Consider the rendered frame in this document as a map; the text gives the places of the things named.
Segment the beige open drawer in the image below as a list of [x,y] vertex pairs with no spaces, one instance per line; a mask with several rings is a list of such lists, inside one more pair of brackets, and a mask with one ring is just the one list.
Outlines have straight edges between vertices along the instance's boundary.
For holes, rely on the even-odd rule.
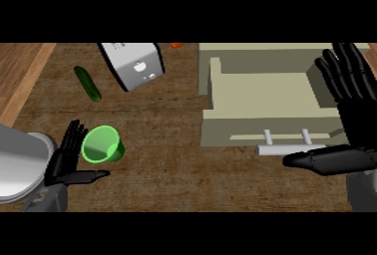
[[221,59],[209,65],[209,108],[203,111],[203,146],[302,144],[305,132],[317,144],[348,141],[336,103],[320,71],[227,74]]

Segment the beige cabinet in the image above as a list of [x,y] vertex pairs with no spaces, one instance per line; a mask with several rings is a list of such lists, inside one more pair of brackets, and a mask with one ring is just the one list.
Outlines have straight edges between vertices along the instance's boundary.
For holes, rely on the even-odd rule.
[[208,94],[209,60],[221,59],[225,74],[289,74],[308,76],[315,99],[323,108],[335,106],[333,97],[314,60],[330,43],[200,43],[197,47],[199,93]]

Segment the green cucumber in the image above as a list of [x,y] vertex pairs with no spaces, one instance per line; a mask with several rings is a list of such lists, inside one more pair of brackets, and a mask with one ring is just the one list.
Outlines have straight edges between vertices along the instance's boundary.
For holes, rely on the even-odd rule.
[[91,76],[88,70],[83,67],[76,66],[74,72],[76,72],[82,86],[85,88],[85,91],[86,91],[92,101],[100,102],[103,100],[103,94],[101,94],[101,91],[95,85],[95,82],[94,82],[94,79],[92,79],[92,76]]

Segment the silver toaster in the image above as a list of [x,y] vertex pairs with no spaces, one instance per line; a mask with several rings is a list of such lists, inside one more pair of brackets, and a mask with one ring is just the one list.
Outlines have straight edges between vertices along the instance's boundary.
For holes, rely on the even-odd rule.
[[100,50],[126,92],[166,73],[157,43],[100,43]]

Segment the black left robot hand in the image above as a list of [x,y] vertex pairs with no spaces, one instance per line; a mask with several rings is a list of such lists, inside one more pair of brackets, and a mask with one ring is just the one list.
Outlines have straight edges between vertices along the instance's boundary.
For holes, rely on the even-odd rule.
[[46,172],[45,172],[45,185],[52,186],[55,184],[91,184],[100,178],[108,176],[111,172],[108,170],[79,170],[79,159],[82,152],[82,145],[89,130],[79,120],[72,121],[63,143],[55,150]]

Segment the green cup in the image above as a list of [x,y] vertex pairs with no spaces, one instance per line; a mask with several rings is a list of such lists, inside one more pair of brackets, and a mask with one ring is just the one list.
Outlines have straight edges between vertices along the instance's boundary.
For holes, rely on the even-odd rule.
[[125,156],[126,148],[119,131],[111,126],[95,127],[85,138],[82,155],[89,163],[119,161]]

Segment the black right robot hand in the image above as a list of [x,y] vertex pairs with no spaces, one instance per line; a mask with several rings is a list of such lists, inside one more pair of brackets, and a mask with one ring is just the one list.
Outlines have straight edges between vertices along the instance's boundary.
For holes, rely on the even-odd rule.
[[348,144],[289,154],[283,165],[323,176],[377,168],[377,78],[354,43],[333,43],[315,59],[341,115]]

